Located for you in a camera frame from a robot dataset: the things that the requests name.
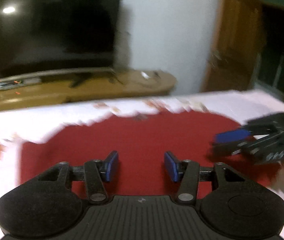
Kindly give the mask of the silver set-top box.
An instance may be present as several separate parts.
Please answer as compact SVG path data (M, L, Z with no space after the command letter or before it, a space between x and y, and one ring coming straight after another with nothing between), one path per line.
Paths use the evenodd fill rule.
M39 84L41 82L42 82L42 80L39 77L32 77L32 78L21 79L21 80L5 81L5 82L0 82L0 90L16 89L16 88L19 88L19 87L36 85L36 84Z

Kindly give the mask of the curved black television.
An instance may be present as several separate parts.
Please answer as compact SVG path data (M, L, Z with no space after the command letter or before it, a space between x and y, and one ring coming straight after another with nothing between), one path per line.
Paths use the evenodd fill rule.
M0 0L0 82L114 62L120 0Z

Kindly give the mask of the small white object on stand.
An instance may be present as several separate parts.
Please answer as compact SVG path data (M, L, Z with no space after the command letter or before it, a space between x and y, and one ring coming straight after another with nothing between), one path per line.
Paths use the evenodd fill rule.
M150 79L150 76L146 73L146 72L141 72L141 76L144 78L144 79Z

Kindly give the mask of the clear glass vase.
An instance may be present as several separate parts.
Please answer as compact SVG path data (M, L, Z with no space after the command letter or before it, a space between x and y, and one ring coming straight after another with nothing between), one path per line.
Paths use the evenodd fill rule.
M131 67L131 23L131 9L122 7L119 11L114 41L113 67L118 72L128 70Z

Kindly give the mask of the floral white bed sheet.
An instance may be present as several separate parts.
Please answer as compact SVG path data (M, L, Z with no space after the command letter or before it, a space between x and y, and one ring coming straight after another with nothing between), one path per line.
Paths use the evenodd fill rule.
M203 112L245 124L250 119L284 112L284 102L254 89L201 93L162 98L135 98L66 103L48 107L0 112L0 197L21 182L21 150L26 142L42 144L69 125L91 125L115 115L130 118L168 111ZM284 189L267 186L284 198Z

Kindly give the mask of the brown wooden door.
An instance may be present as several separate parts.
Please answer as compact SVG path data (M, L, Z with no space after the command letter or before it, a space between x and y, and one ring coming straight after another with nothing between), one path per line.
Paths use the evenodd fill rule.
M202 92L247 90L261 41L259 0L219 0Z

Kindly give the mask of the red knit sweater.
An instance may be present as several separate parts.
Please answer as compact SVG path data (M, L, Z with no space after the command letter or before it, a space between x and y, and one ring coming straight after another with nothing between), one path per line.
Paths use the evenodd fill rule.
M211 141L217 133L237 128L221 115L203 112L168 111L130 118L111 116L91 125L69 125L46 142L26 142L21 150L21 182L24 183L56 163L80 166L92 159L119 154L115 177L105 185L109 194L150 196L174 194L178 184L171 181L163 164L165 152L190 159L201 166L226 163L263 186L272 184L278 164L253 165L241 155L215 156Z

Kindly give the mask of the wooden tv stand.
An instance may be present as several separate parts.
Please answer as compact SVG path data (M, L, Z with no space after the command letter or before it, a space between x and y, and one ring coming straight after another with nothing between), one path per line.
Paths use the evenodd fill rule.
M141 72L146 72L150 79L144 79ZM64 80L0 90L0 111L99 99L168 95L176 83L177 79L172 74L160 70L92 73L85 80L71 76Z

